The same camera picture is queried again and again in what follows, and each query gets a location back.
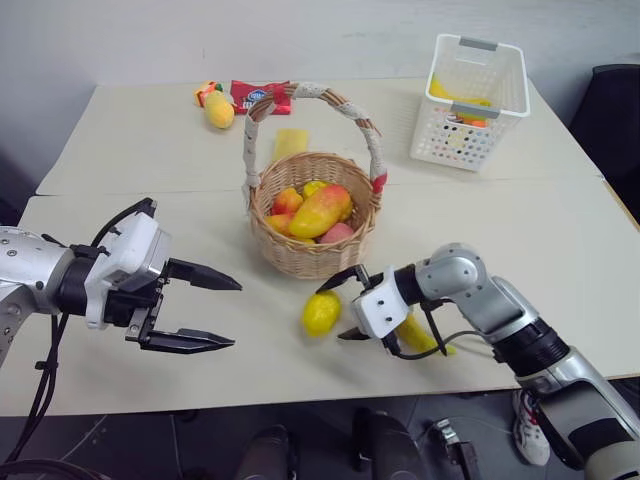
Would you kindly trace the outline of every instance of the plastic fruit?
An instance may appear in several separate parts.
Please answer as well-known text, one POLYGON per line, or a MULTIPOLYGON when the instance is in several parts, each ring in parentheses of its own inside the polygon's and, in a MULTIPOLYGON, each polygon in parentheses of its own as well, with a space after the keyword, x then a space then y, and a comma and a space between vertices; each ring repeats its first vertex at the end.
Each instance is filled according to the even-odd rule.
POLYGON ((302 326, 310 337, 321 337, 331 331, 340 317, 342 304, 332 291, 311 296, 302 312, 302 326))
POLYGON ((353 213, 353 201, 351 200, 351 197, 349 197, 349 203, 343 210, 342 215, 340 215, 339 220, 341 222, 344 222, 347 218, 351 216, 352 213, 353 213))
POLYGON ((265 222, 269 224, 276 232, 284 236, 291 236, 289 233, 289 224, 293 219, 293 213, 283 213, 281 215, 271 215, 264 217, 265 222))
POLYGON ((214 127, 229 128, 235 115, 233 106, 227 101, 224 93, 213 91, 204 99, 204 114, 214 127))
POLYGON ((329 184, 327 182, 323 182, 322 180, 312 180, 311 182, 307 182, 305 183, 304 187, 302 187, 302 197, 306 200, 321 188, 328 186, 329 184))
POLYGON ((429 87, 429 93, 434 97, 446 98, 447 100, 453 100, 460 103, 472 103, 474 105, 482 105, 484 107, 490 107, 491 102, 486 98, 476 97, 456 97, 447 92, 440 81, 434 75, 431 79, 431 87, 429 87))
MULTIPOLYGON (((407 319, 398 325, 394 332, 398 338, 407 344, 416 353, 426 352, 438 346, 435 339, 427 334, 424 327, 418 322, 413 313, 407 315, 407 319)), ((456 349, 449 345, 446 346, 447 353, 456 353, 456 349)))
POLYGON ((340 185, 321 188, 304 201, 289 224, 295 237, 315 238, 333 227, 351 199, 349 192, 340 185))
POLYGON ((282 213, 295 213, 300 205, 302 205, 304 199, 296 192, 293 187, 285 188, 273 201, 273 207, 271 207, 272 215, 280 215, 282 213))
POLYGON ((353 235, 353 228, 346 223, 336 223, 325 233, 318 243, 336 243, 353 235))

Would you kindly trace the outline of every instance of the gray floor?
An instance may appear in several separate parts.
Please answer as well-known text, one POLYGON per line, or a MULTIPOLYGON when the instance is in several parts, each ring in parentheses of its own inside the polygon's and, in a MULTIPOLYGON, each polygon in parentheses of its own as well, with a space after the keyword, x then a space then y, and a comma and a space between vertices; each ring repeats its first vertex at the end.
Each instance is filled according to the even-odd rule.
MULTIPOLYGON (((360 406, 395 416, 414 438, 424 431, 425 424, 452 417, 461 439, 474 443, 485 480, 583 478, 553 454, 545 468, 522 463, 511 436, 500 431, 511 429, 509 392, 221 408, 199 411, 195 418, 181 413, 176 418, 183 468, 202 467, 211 473, 210 478, 231 479, 252 435, 261 428, 282 423, 300 440, 301 480, 368 478, 348 466, 351 418, 360 406)), ((101 416, 45 418, 23 458, 62 457, 100 419, 101 416)), ((15 441, 22 421, 0 418, 3 456, 15 441)), ((425 438, 420 447, 431 478, 462 478, 459 470, 445 460, 438 445, 425 438)), ((69 461, 120 480, 174 480, 177 471, 170 416, 166 413, 108 416, 69 461)))

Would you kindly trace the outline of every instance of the white wall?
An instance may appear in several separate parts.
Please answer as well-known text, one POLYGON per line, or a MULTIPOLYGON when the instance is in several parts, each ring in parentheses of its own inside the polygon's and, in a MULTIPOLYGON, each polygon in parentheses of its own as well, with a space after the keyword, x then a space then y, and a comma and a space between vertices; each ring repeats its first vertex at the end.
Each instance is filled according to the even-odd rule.
POLYGON ((0 162, 39 182, 96 84, 423 76, 439 32, 522 47, 565 122, 592 66, 640 62, 638 0, 0 0, 0 162))

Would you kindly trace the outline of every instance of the wicker basket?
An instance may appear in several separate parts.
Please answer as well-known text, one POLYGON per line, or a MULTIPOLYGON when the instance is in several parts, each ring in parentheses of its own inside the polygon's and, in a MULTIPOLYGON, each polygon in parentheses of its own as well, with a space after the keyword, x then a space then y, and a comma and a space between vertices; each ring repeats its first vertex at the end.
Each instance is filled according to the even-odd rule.
POLYGON ((251 230, 264 257, 278 270, 301 279, 323 279, 348 266, 360 263, 367 237, 375 226, 382 188, 387 174, 382 162, 380 133, 367 113, 331 89, 315 83, 291 83, 267 94, 247 113, 244 161, 247 168, 245 197, 248 200, 251 230), (371 154, 370 178, 352 160, 332 153, 304 152, 272 163, 262 174, 255 169, 258 124, 285 98, 320 98, 338 112, 354 120, 364 134, 371 154), (338 243, 306 244, 274 231, 264 220, 270 215, 275 196, 288 187, 300 189, 311 180, 323 180, 345 187, 354 209, 347 223, 354 234, 338 243))

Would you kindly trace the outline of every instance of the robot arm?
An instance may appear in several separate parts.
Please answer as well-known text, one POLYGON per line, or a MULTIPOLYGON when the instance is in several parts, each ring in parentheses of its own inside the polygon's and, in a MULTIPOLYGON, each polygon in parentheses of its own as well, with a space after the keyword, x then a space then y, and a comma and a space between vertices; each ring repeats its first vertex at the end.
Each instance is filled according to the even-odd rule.
POLYGON ((84 316, 87 326, 126 328, 144 350, 196 353, 233 340, 191 329, 154 329, 162 288, 171 278, 210 290, 241 290, 231 277, 169 257, 171 237, 146 198, 116 215, 91 245, 65 247, 14 227, 0 227, 0 367, 24 320, 34 312, 84 316))
POLYGON ((632 472, 640 476, 636 413, 511 284, 488 275, 473 250, 450 244, 428 260, 395 271, 389 267, 372 277, 356 266, 330 278, 319 291, 352 275, 365 285, 352 302, 364 332, 354 338, 376 337, 393 345, 389 337, 409 306, 448 299, 537 398, 538 421, 566 464, 585 468, 587 478, 598 480, 636 478, 625 476, 632 472))

